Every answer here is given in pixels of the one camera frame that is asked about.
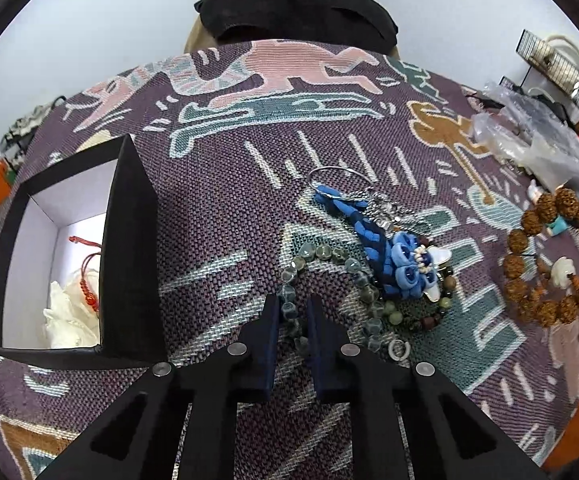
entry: white tissue paper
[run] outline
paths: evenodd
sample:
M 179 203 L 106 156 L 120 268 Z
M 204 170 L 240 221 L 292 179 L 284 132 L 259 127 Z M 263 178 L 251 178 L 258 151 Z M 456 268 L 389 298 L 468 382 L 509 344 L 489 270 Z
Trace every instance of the white tissue paper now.
M 43 309 L 45 333 L 50 348 L 77 348 L 98 345 L 101 335 L 98 316 L 86 303 L 80 287 L 81 272 L 70 277 L 65 289 L 50 283 L 50 307 Z M 98 298 L 98 271 L 88 269 L 87 286 Z

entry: metal wire basket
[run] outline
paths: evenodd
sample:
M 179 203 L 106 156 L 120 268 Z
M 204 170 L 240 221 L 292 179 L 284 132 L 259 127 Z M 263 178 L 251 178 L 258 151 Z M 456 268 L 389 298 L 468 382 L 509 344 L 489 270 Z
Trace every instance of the metal wire basket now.
M 579 68 L 571 60 L 528 30 L 523 31 L 516 52 L 579 108 Z

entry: small teal figurine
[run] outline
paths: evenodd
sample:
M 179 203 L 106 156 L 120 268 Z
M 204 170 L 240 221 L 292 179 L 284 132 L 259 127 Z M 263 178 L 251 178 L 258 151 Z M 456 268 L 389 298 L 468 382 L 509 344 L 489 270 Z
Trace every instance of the small teal figurine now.
M 534 204 L 534 206 L 538 203 L 538 199 L 541 195 L 544 195 L 545 193 L 546 191 L 537 185 L 535 180 L 532 180 L 529 183 L 529 187 L 527 188 L 527 197 L 531 200 L 531 203 Z M 551 222 L 551 224 L 545 224 L 545 227 L 547 228 L 547 234 L 550 236 L 558 236 L 560 233 L 567 231 L 567 222 L 562 216 L 558 215 L 556 220 Z

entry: white wall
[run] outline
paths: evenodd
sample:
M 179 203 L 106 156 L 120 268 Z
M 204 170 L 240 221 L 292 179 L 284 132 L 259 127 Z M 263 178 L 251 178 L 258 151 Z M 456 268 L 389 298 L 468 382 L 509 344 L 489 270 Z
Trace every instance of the white wall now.
M 376 0 L 399 27 L 401 58 L 482 88 L 506 75 L 520 83 L 527 64 L 516 54 L 524 28 L 544 38 L 579 31 L 552 0 Z
M 0 138 L 37 104 L 183 51 L 197 0 L 31 0 L 0 37 Z M 377 0 L 405 60 L 476 88 L 527 65 L 523 28 L 579 32 L 552 0 Z
M 0 138 L 38 104 L 182 53 L 196 1 L 29 1 L 0 36 Z

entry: open box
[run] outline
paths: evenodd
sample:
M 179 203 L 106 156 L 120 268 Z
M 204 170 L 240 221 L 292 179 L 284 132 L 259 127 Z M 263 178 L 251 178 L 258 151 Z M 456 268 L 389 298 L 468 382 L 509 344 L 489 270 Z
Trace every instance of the open box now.
M 140 367 L 167 359 L 156 270 L 156 193 L 130 136 L 117 137 L 23 182 L 0 235 L 0 355 L 44 368 Z M 43 309 L 102 244 L 101 343 L 49 349 Z

